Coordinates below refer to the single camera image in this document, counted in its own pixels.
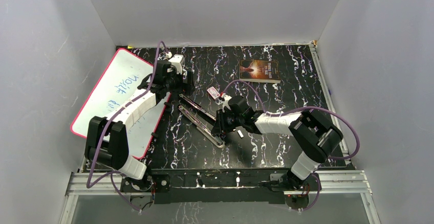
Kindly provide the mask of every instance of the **robotic arm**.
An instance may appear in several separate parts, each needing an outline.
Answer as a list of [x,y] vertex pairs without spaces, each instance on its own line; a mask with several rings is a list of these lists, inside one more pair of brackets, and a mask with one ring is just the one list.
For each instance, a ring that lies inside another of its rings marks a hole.
[[280,133],[292,135],[302,148],[291,170],[280,185],[300,189],[306,178],[322,163],[343,139],[342,132],[318,110],[280,116],[254,111],[242,96],[225,95],[223,109],[217,111],[216,122],[211,130],[215,136],[232,132],[242,126],[250,133]]
[[142,115],[156,106],[167,92],[190,95],[194,91],[193,72],[185,70],[182,55],[174,55],[169,61],[160,60],[156,65],[154,80],[148,93],[138,98],[146,92],[151,74],[142,80],[134,94],[117,110],[103,118],[95,116],[89,122],[84,155],[88,160],[93,160],[98,140],[108,122],[107,118],[111,118],[120,109],[123,109],[113,119],[104,135],[110,135],[110,139],[108,142],[103,141],[97,163],[117,170],[135,180],[143,178],[146,165],[129,154],[127,132]]

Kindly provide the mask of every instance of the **book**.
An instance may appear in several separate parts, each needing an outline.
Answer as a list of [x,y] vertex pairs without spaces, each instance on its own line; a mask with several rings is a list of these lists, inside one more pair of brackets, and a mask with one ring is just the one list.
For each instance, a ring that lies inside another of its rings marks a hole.
[[268,60],[240,60],[240,80],[280,83],[279,63]]

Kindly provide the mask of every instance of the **marble surface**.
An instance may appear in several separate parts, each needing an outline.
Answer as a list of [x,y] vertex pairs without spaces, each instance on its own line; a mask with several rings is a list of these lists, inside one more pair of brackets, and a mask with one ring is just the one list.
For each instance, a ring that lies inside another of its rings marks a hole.
[[[238,63],[242,59],[278,61],[281,83],[251,83],[259,92],[267,110],[287,111],[301,106],[315,105],[327,108],[321,83],[307,45],[238,46],[169,48],[173,54],[182,54],[186,65],[196,74],[196,91],[190,96],[212,114],[221,108],[206,92],[214,86],[221,92],[226,85],[238,79]],[[155,48],[136,48],[131,52],[153,63]],[[244,84],[229,88],[231,96],[247,97],[249,105],[260,109],[254,93]],[[291,167],[301,149],[293,137],[286,135],[252,135],[240,129],[244,138],[232,133],[226,138],[226,147],[218,149],[192,123],[183,117],[177,107],[179,101],[171,97],[157,128],[144,161],[151,168],[164,169],[221,169]],[[338,147],[333,155],[342,156]],[[325,167],[343,167],[344,161],[331,161]]]

